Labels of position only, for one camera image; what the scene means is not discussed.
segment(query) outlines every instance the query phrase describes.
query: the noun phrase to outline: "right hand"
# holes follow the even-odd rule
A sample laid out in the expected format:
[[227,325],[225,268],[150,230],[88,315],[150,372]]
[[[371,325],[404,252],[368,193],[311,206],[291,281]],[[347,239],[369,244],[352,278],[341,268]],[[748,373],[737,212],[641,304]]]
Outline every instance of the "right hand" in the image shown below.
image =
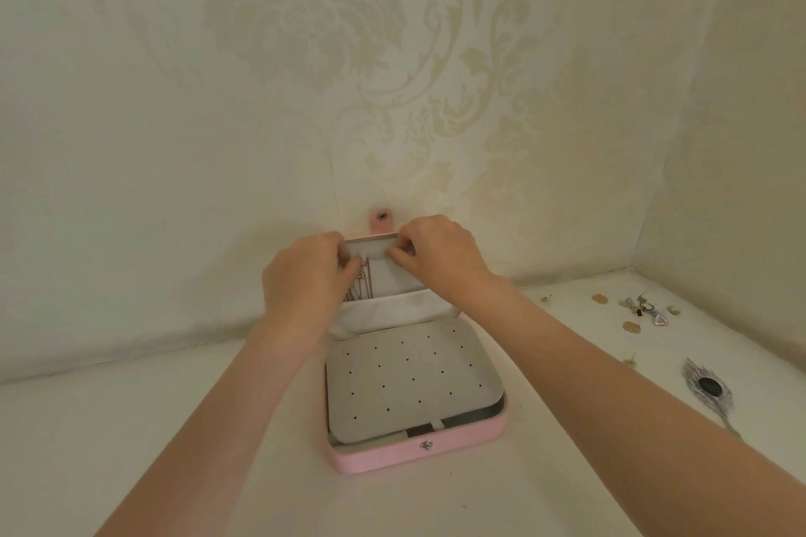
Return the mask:
[[473,235],[444,215],[413,219],[398,232],[387,256],[439,297],[461,310],[499,280],[490,272]]

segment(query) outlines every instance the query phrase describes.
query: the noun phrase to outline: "wall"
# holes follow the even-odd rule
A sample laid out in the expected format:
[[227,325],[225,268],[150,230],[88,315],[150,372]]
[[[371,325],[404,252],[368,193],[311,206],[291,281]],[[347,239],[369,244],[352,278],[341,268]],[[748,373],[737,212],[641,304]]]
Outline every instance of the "wall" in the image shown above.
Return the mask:
[[[635,336],[617,300],[642,291],[682,310]],[[552,314],[708,413],[680,374],[686,357],[733,391],[734,427],[806,481],[806,375],[630,272],[527,290]],[[603,294],[610,303],[591,300]],[[325,458],[322,355],[275,414],[230,526],[251,535],[500,534],[639,537],[509,358],[479,335],[505,383],[509,421],[495,442],[354,477]],[[9,537],[86,537],[138,479],[239,348],[215,344],[0,386],[0,518]]]
[[714,0],[0,0],[0,379],[227,335],[292,238],[627,266]]
[[640,271],[806,369],[806,0],[720,0]]

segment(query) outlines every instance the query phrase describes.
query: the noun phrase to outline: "forearm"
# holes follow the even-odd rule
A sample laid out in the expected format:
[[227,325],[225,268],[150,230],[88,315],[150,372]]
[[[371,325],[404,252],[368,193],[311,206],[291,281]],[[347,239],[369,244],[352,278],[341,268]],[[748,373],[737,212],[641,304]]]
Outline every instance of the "forearm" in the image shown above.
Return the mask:
[[647,537],[806,534],[806,487],[497,281],[461,306]]
[[220,535],[272,413],[302,357],[277,346],[265,321],[165,450],[97,532]]

